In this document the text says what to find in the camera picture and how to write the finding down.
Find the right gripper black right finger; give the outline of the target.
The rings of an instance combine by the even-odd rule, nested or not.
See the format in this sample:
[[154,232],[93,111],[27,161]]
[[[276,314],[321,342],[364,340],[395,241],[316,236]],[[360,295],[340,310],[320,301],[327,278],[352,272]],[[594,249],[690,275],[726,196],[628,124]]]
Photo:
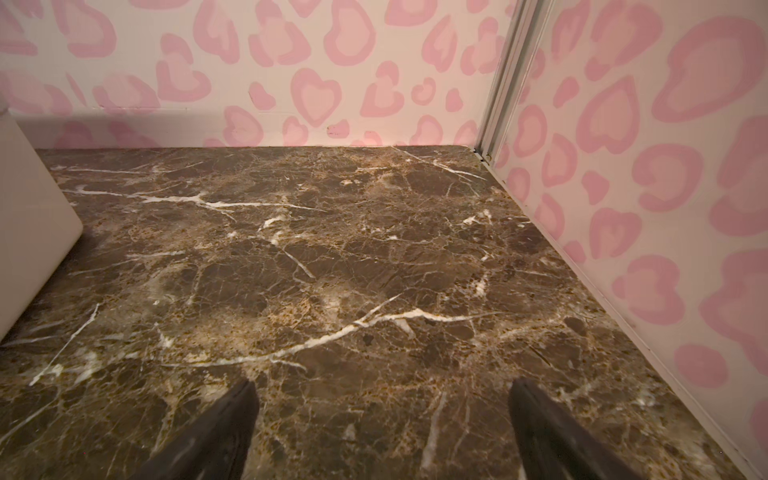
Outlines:
[[565,409],[527,378],[513,381],[508,409],[528,479],[637,479]]

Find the white plastic storage bin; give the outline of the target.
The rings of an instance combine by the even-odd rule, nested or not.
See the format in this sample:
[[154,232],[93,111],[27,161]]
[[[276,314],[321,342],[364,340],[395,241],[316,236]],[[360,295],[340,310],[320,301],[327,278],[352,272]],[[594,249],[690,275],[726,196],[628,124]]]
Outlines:
[[1,115],[1,335],[83,232],[62,190],[8,112]]

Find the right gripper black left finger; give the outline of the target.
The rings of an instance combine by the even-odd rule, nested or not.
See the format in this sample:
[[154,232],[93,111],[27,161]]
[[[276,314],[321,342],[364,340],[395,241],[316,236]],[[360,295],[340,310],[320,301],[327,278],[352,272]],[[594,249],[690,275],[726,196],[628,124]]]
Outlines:
[[255,383],[243,380],[215,401],[134,479],[239,479],[259,413]]

